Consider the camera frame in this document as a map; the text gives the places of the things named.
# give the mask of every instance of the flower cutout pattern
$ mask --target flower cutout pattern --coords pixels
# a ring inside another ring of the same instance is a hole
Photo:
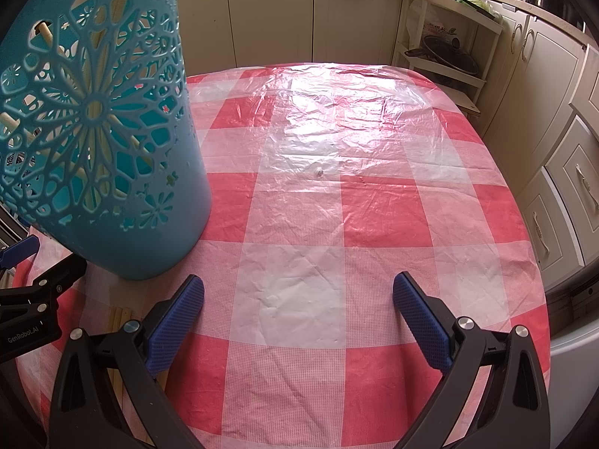
[[[120,214],[137,181],[166,171],[170,120],[183,116],[176,28],[133,0],[75,0],[34,26],[23,61],[0,74],[0,199],[31,223]],[[124,229],[165,223],[172,198],[147,196],[151,209]]]

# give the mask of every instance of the frying pan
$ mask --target frying pan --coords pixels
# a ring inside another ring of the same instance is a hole
[[[439,64],[448,65],[470,76],[478,74],[478,64],[466,52],[459,48],[459,40],[453,39],[446,42],[436,35],[427,35],[422,41],[423,48],[411,49],[405,52],[408,57],[428,55],[436,59]]]

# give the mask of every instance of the table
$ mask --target table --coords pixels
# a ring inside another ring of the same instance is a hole
[[[440,374],[393,310],[407,270],[456,316],[525,324],[549,380],[549,324],[526,228],[490,154],[432,82],[406,69],[302,64],[188,79],[213,190],[201,240],[154,279],[94,265],[60,299],[62,338],[19,358],[47,424],[74,327],[143,317],[190,274],[206,302],[166,392],[207,449],[392,447]],[[31,282],[68,252],[40,234]],[[451,439],[465,432],[482,369]],[[144,429],[125,395],[136,436]]]

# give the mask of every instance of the metal bolt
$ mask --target metal bolt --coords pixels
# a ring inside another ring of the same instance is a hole
[[[465,330],[470,330],[474,327],[474,321],[470,317],[460,317],[457,320],[457,325]]]
[[[528,336],[528,329],[524,326],[516,326],[516,334],[520,337]]]
[[[123,324],[123,329],[125,332],[135,332],[139,328],[140,328],[140,323],[139,323],[139,321],[136,321],[136,320],[127,321],[127,322],[125,322],[125,324]]]
[[[76,327],[71,331],[71,339],[77,340],[81,336],[83,336],[83,329],[81,329],[81,327]]]

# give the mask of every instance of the blue plastic basket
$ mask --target blue plastic basket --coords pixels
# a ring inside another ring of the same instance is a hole
[[[0,45],[0,199],[121,277],[198,240],[210,189],[176,0],[29,0]]]

